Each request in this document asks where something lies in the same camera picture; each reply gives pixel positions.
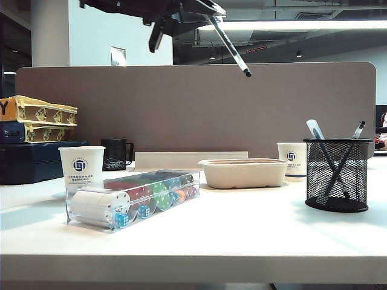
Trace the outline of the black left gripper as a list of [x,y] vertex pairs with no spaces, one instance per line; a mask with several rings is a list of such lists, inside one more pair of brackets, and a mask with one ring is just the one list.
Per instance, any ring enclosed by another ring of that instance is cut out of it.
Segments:
[[106,13],[142,18],[146,23],[157,22],[162,18],[173,19],[177,21],[177,28],[181,30],[193,30],[207,25],[208,21],[203,15],[227,14],[225,9],[210,0],[79,1],[81,8],[85,8],[86,5]]

